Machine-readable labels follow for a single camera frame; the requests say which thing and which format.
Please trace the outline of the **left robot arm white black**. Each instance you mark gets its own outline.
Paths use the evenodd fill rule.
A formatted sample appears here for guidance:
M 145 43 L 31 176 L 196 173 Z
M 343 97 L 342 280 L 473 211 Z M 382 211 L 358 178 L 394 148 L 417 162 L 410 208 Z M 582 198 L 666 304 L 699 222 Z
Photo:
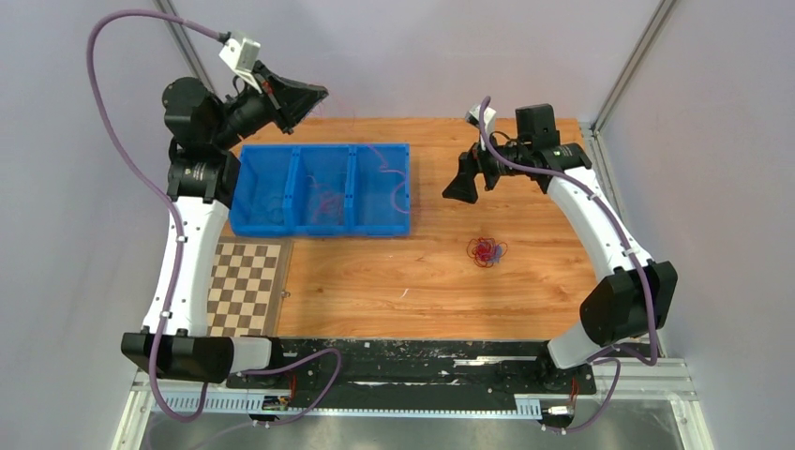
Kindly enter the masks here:
M 233 148 L 269 124 L 284 134 L 329 95 L 326 87 L 278 76 L 256 62 L 235 96 L 199 79 L 168 84 L 161 97 L 171 132 L 165 190 L 168 240 L 152 303 L 122 354 L 159 379 L 222 383 L 250 371 L 264 388 L 283 383 L 287 364 L 269 337 L 211 337 L 207 303 L 216 247 L 233 205 L 241 162 Z

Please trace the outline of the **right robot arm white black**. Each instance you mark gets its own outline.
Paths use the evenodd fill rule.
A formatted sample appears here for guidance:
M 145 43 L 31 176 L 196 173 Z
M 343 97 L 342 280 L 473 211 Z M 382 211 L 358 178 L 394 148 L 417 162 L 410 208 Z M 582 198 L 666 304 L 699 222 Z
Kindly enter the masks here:
M 445 199 L 474 204 L 477 175 L 492 190 L 507 176 L 524 175 L 560 208 L 589 257 L 597 286 L 579 307 L 577 322 L 546 344 L 535 378 L 559 391 L 573 368 L 621 349 L 653 366 L 659 356 L 658 331 L 666 322 L 678 274 L 671 262 L 657 261 L 631 235 L 603 189 L 583 147 L 564 143 L 551 105 L 516 109 L 517 135 L 498 143 L 496 113 L 485 97 L 464 116 L 478 131 L 461 153 Z

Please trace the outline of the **blue three-compartment plastic bin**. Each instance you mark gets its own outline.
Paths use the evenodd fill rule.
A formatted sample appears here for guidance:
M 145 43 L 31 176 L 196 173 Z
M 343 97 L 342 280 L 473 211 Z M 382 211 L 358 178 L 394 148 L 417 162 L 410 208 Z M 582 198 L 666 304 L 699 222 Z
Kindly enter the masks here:
M 245 237 L 410 234 L 406 143 L 246 144 L 232 200 Z

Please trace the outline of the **wooden chessboard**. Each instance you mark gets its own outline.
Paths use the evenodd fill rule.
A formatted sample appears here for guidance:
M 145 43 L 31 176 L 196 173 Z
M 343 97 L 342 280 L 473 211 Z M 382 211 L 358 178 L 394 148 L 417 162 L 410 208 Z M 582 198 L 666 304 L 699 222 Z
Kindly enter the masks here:
M 223 237 L 208 293 L 210 337 L 265 337 L 275 333 L 293 242 Z

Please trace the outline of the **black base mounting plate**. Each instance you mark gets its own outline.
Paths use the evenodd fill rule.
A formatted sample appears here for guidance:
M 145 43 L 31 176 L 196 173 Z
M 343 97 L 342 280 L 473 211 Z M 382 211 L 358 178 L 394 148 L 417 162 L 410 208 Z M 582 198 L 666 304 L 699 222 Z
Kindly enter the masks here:
M 543 341 L 285 337 L 279 349 L 273 368 L 315 358 L 281 375 L 232 375 L 227 387 L 285 389 L 299 408 L 319 398 L 322 408 L 393 411 L 507 411 L 528 385 L 531 394 L 564 398 L 580 387 L 596 391 L 586 382 L 589 366 L 556 368 Z

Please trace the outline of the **left aluminium corner post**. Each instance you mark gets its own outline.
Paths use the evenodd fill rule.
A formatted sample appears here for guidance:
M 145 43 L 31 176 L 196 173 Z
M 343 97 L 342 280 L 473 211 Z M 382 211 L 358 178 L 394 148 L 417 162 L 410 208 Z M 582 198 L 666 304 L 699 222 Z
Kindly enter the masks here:
M 177 141 L 208 142 L 221 125 L 222 106 L 188 32 L 219 44 L 224 44 L 229 34 L 183 18 L 172 1 L 156 1 L 154 5 L 172 18 L 168 28 L 189 71 L 167 84 L 162 93 L 165 125 Z

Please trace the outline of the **aluminium corner post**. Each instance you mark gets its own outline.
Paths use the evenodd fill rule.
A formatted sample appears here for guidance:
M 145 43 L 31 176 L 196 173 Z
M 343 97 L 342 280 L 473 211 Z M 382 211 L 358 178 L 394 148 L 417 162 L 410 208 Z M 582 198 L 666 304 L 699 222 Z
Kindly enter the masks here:
M 167 84 L 162 93 L 165 125 L 177 141 L 208 142 L 221 125 L 222 106 L 188 32 L 219 44 L 224 44 L 229 34 L 183 18 L 172 1 L 156 1 L 154 5 L 172 18 L 168 28 L 189 71 Z
M 606 127 L 609 119 L 618 107 L 623 93 L 633 80 L 660 32 L 667 24 L 670 14 L 678 4 L 679 1 L 677 0 L 660 0 L 657 2 L 651 18 L 645 25 L 633 50 L 624 63 L 619 76 L 609 90 L 596 118 L 592 122 L 591 130 L 593 135 L 601 133 Z

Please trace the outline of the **aluminium frame rail front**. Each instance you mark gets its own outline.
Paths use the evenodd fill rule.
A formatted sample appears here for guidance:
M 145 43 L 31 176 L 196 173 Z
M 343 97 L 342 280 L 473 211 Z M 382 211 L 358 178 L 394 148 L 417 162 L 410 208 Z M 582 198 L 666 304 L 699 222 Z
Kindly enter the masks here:
M 653 367 L 647 366 L 636 358 L 616 357 L 621 362 L 621 370 L 612 398 L 618 400 L 642 400 L 655 399 L 666 401 L 693 402 L 698 400 L 693 381 L 690 377 L 688 367 L 681 358 L 658 358 L 657 364 Z M 615 379 L 615 363 L 605 362 L 602 365 L 591 367 L 592 374 L 586 375 L 586 382 L 595 386 L 596 394 L 586 394 L 584 387 L 580 387 L 579 395 L 584 397 L 606 398 L 607 392 Z M 130 392 L 149 392 L 151 391 L 148 375 L 138 372 L 133 380 Z M 382 385 L 421 386 L 423 382 L 351 382 L 358 387 L 379 387 Z M 201 391 L 201 384 L 196 382 L 183 381 L 160 381 L 158 386 L 161 394 L 188 393 L 188 396 L 197 397 Z M 516 398 L 537 398 L 552 399 L 561 397 L 563 394 L 531 394 L 531 388 L 521 387 Z M 208 396 L 231 395 L 232 392 L 241 392 L 244 397 L 252 398 L 255 394 L 271 395 L 286 392 L 284 389 L 265 389 L 265 388 L 229 388 L 221 384 L 210 384 Z

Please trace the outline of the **right aluminium corner post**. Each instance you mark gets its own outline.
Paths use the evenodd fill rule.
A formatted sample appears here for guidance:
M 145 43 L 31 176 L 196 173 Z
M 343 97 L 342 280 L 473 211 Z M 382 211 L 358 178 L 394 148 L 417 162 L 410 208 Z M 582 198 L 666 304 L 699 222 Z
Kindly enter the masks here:
M 609 90 L 596 118 L 592 122 L 591 130 L 593 135 L 601 133 L 606 127 L 609 119 L 618 107 L 623 93 L 633 80 L 660 32 L 667 24 L 670 14 L 678 4 L 679 1 L 677 0 L 660 0 L 657 2 L 651 18 L 645 25 L 633 50 L 624 63 L 619 76 Z

